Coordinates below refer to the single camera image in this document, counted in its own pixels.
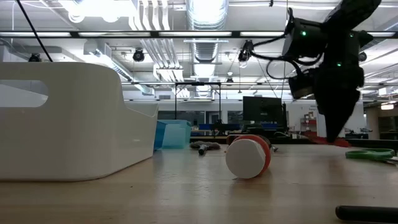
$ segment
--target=security camera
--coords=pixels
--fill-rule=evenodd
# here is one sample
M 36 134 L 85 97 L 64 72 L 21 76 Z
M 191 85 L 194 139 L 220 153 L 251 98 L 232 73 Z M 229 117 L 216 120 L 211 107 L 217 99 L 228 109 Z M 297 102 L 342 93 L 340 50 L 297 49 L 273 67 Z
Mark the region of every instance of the security camera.
M 132 59 L 134 59 L 135 62 L 142 62 L 145 59 L 144 56 L 144 51 L 143 49 L 136 49 L 136 52 L 132 56 Z
M 33 53 L 29 58 L 29 62 L 41 62 L 41 61 L 42 59 L 40 58 L 39 53 Z
M 368 59 L 368 56 L 366 55 L 365 52 L 362 52 L 362 53 L 359 54 L 358 59 L 359 59 L 360 62 L 364 62 L 364 61 L 366 61 L 366 59 Z

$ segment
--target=ceiling light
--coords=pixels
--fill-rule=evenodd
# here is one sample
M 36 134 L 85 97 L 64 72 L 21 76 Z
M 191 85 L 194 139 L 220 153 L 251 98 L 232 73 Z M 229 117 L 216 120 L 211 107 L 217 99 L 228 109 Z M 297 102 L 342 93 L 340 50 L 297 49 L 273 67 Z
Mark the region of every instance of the ceiling light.
M 229 43 L 229 40 L 184 40 L 184 43 L 192 44 L 192 43 L 209 43 L 209 44 L 217 44 L 217 43 Z
M 230 37 L 232 32 L 222 31 L 180 31 L 180 32 L 159 32 L 161 37 Z
M 394 105 L 381 105 L 382 110 L 392 110 L 394 109 Z
M 392 37 L 395 35 L 395 32 L 368 32 L 368 34 L 372 35 L 373 37 Z
M 283 32 L 241 32 L 241 37 L 275 37 L 283 35 Z
M 39 37 L 70 37 L 69 32 L 37 32 Z M 0 37 L 35 37 L 33 32 L 0 32 Z
M 150 37 L 150 32 L 79 32 L 80 37 Z

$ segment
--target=wall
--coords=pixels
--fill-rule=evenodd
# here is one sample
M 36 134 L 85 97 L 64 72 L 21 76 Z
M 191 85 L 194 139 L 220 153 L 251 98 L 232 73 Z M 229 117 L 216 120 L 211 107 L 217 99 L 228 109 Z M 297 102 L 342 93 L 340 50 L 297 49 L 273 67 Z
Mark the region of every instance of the wall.
M 366 123 L 367 128 L 373 130 L 369 133 L 369 139 L 377 140 L 380 139 L 380 132 L 379 132 L 379 112 L 381 110 L 379 108 L 368 108 L 366 110 Z

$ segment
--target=wooden table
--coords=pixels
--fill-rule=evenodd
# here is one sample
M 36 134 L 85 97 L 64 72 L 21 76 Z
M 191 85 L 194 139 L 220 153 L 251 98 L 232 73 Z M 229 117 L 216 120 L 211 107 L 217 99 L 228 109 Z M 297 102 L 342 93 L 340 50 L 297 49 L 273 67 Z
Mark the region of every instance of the wooden table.
M 0 223 L 339 223 L 337 205 L 398 207 L 398 169 L 345 149 L 280 145 L 260 178 L 235 179 L 224 152 L 163 150 L 109 177 L 0 183 Z

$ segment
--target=black cable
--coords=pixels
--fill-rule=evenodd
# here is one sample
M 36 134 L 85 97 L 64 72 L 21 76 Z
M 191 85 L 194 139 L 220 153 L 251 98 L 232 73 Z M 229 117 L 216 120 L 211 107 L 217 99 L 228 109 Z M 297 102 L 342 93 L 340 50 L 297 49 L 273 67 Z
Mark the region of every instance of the black cable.
M 266 78 L 266 80 L 267 80 L 267 83 L 269 84 L 269 87 L 271 88 L 272 92 L 274 92 L 274 94 L 275 94 L 275 97 L 276 97 L 276 98 L 278 98 L 278 96 L 276 95 L 276 93 L 275 93 L 275 91 L 274 91 L 274 88 L 272 87 L 271 83 L 269 83 L 269 81 L 268 81 L 268 78 L 267 78 L 267 75 L 266 75 L 266 73 L 264 72 L 264 69 L 262 69 L 262 66 L 261 66 L 260 60 L 258 60 L 258 59 L 257 59 L 257 61 L 259 62 L 259 66 L 260 66 L 260 68 L 261 68 L 262 74 L 264 74 L 264 77 Z
M 284 95 L 285 79 L 286 79 L 286 62 L 284 63 L 284 80 L 282 81 L 282 93 L 280 94 L 280 99 L 282 99 Z
M 27 13 L 26 13 L 24 7 L 22 6 L 21 0 L 16 0 L 16 1 L 17 1 L 17 3 L 18 3 L 18 5 L 19 5 L 19 7 L 20 7 L 20 9 L 21 9 L 21 11 L 22 11 L 22 13 L 24 14 L 24 16 L 25 16 L 25 18 L 26 18 L 26 21 L 29 23 L 30 28 L 32 29 L 33 33 L 35 34 L 35 37 L 36 37 L 37 41 L 39 42 L 39 44 L 40 44 L 40 46 L 42 47 L 44 53 L 46 54 L 47 58 L 49 58 L 49 61 L 50 61 L 50 62 L 53 62 L 53 60 L 51 59 L 49 53 L 47 52 L 46 48 L 44 47 L 42 41 L 40 40 L 39 35 L 37 35 L 37 32 L 36 32 L 36 30 L 35 30 L 35 27 L 33 26 L 32 22 L 30 21 L 29 16 L 27 16 Z
M 299 63 L 299 64 L 301 64 L 301 65 L 312 66 L 312 65 L 315 65 L 316 63 L 318 63 L 319 60 L 321 60 L 321 58 L 322 58 L 322 53 L 320 53 L 318 55 L 318 57 L 314 61 L 311 61 L 311 62 L 303 62 L 300 59 L 297 59 L 297 60 L 294 60 L 294 61 Z
M 264 45 L 264 44 L 269 44 L 269 43 L 275 42 L 277 40 L 285 38 L 285 36 L 286 36 L 285 34 L 282 34 L 282 35 L 280 35 L 278 37 L 275 37 L 275 38 L 273 38 L 271 40 L 265 40 L 265 41 L 262 41 L 262 42 L 255 43 L 255 44 L 253 44 L 253 47 L 257 47 L 257 46 L 260 46 L 260 45 Z
M 269 65 L 271 64 L 271 62 L 272 62 L 273 60 L 269 60 L 269 62 L 268 62 L 268 64 L 267 64 L 267 67 L 266 67 L 266 72 L 267 72 L 267 75 L 269 75 L 271 78 L 273 78 L 273 79 L 276 79 L 276 80 L 285 80 L 285 78 L 277 78 L 277 77 L 273 77 L 269 72 L 268 72 L 268 69 L 269 69 Z

